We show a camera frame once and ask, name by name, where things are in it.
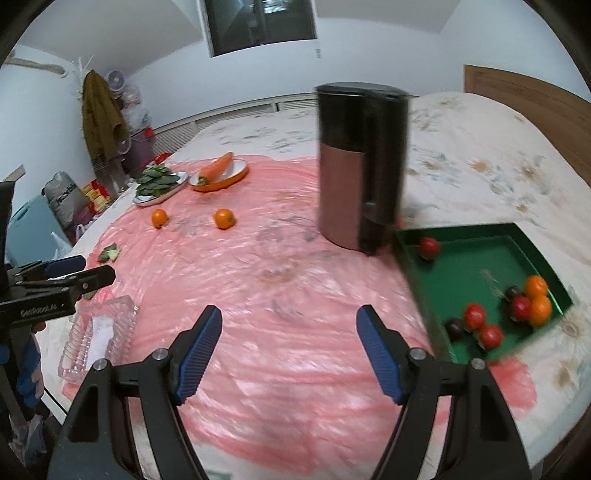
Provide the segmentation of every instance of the purple bucket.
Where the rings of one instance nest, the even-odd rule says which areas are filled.
[[[129,143],[131,144],[129,151],[125,153],[125,159],[122,163],[125,170],[133,178],[138,179],[141,177],[145,166],[154,159],[154,150],[150,139],[145,136],[144,130],[132,135]]]

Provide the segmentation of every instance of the green tray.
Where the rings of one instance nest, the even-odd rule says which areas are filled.
[[[441,252],[433,262],[417,254],[424,236],[441,243]],[[398,231],[392,246],[423,316],[434,354],[440,359],[467,364],[474,357],[494,360],[507,355],[542,334],[573,304],[552,267],[514,223]],[[502,298],[509,286],[522,288],[529,275],[546,280],[553,308],[546,325],[535,330],[527,323],[509,320]],[[501,328],[505,339],[499,348],[484,353],[468,334],[449,341],[443,323],[450,317],[461,318],[469,303],[482,305],[487,323]]]

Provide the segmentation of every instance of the orange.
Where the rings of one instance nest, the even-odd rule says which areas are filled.
[[[539,275],[532,275],[527,277],[524,291],[525,296],[533,300],[536,297],[545,297],[548,293],[548,285]]]
[[[220,208],[213,215],[213,219],[215,220],[217,227],[222,230],[226,230],[227,228],[236,225],[236,217],[234,217],[232,211],[227,208]]]
[[[168,222],[168,215],[162,208],[152,212],[152,225],[155,228],[162,228],[166,222]]]
[[[552,315],[552,303],[548,297],[538,296],[531,301],[530,325],[541,327]]]

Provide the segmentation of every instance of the wooden headboard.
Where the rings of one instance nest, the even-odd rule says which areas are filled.
[[[473,65],[464,65],[464,91],[517,110],[591,186],[590,102],[542,80]]]

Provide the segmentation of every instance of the glass dish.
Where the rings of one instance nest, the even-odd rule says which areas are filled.
[[[89,354],[96,356],[98,350],[99,358],[106,358],[113,365],[125,363],[137,313],[137,306],[127,295],[81,307],[74,318],[70,336],[57,368],[60,378],[68,383],[80,385],[94,361],[92,358],[89,361]],[[108,320],[108,331],[102,332],[104,342],[102,347],[96,343],[93,344],[94,333],[96,333],[95,319],[100,319],[103,323]]]

